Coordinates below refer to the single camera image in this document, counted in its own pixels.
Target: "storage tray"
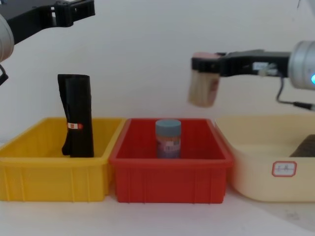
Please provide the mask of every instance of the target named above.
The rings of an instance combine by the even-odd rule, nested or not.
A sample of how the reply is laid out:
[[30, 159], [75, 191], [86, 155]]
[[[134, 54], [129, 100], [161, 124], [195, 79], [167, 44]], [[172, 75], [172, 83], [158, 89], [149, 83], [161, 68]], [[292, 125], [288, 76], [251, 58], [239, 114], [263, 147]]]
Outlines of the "storage tray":
[[231, 184], [268, 202], [315, 202], [315, 157], [289, 157], [310, 134], [315, 116], [224, 117], [216, 126], [234, 154]]
[[108, 156], [125, 123], [94, 118], [94, 158], [63, 156], [67, 123], [47, 118], [0, 149], [0, 200], [94, 202], [108, 193]]
[[130, 119], [110, 157], [124, 203], [222, 203], [232, 159], [212, 123], [180, 119], [179, 159], [158, 159], [155, 122]]

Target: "small jar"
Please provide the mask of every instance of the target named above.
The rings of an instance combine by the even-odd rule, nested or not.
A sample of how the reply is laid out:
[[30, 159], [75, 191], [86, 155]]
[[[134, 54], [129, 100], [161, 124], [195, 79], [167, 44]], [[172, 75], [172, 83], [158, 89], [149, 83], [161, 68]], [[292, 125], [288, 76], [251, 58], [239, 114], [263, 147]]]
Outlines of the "small jar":
[[156, 122], [157, 157], [180, 158], [182, 124], [176, 119]]

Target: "red label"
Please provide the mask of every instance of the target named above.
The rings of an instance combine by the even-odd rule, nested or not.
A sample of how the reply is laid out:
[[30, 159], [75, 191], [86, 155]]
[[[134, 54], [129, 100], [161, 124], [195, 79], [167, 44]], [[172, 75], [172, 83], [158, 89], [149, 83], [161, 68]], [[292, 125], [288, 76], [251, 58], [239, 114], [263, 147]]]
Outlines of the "red label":
[[210, 88], [211, 88], [211, 91], [217, 91], [219, 88], [219, 81], [213, 80]]
[[295, 161], [276, 161], [272, 166], [274, 177], [293, 177], [296, 174], [297, 164]]
[[68, 123], [69, 129], [83, 129], [83, 124]]

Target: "cable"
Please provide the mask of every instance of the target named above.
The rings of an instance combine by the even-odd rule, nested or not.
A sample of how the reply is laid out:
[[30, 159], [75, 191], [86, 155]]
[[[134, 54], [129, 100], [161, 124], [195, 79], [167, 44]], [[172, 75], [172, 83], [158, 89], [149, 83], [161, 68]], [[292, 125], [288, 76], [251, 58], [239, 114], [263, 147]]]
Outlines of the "cable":
[[284, 89], [284, 77], [281, 73], [279, 73], [280, 75], [280, 89], [279, 89], [279, 92], [276, 96], [276, 101], [279, 102], [279, 103], [282, 103], [282, 104], [290, 104], [290, 105], [294, 105], [294, 102], [289, 102], [289, 101], [283, 101], [280, 99], [280, 96], [281, 96], [281, 93]]
[[0, 85], [2, 85], [9, 78], [9, 76], [6, 74], [6, 71], [2, 65], [0, 65], [0, 70], [2, 71], [2, 75], [0, 76]]
[[2, 71], [2, 74], [6, 75], [6, 71], [2, 65], [0, 65], [0, 70]]
[[276, 101], [281, 103], [281, 104], [288, 104], [288, 105], [293, 105], [294, 107], [299, 107], [303, 109], [307, 109], [310, 111], [315, 111], [315, 104], [313, 103], [305, 103], [305, 102], [290, 102], [290, 101], [283, 101], [280, 99], [280, 96], [282, 94], [282, 91], [284, 89], [284, 76], [281, 72], [278, 71], [278, 75], [280, 75], [280, 89], [279, 92], [276, 96]]

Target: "yellow plastic bin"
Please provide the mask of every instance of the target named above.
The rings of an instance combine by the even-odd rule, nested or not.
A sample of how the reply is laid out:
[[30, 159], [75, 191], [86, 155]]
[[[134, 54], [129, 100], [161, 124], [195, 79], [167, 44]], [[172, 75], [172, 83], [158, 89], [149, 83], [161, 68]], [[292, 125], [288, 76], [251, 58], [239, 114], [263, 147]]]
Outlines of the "yellow plastic bin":
[[234, 154], [231, 184], [267, 202], [315, 202], [315, 157], [289, 157], [310, 134], [314, 115], [223, 117], [217, 129]]
[[98, 202], [108, 194], [108, 157], [122, 118], [94, 118], [94, 158], [63, 156], [64, 118], [47, 118], [0, 149], [0, 200]]

